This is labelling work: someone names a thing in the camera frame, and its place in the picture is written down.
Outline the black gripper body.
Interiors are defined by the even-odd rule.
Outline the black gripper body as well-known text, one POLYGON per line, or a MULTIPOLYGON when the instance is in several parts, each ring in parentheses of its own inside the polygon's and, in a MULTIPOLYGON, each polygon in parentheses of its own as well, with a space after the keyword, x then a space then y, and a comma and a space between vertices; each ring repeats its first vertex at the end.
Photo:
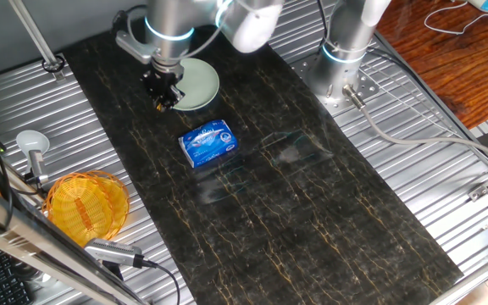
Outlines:
POLYGON ((176 86, 183 74, 184 67, 180 63, 166 65, 153 60, 151 69, 141 76, 141 81, 152 98, 183 98, 185 93, 176 86))

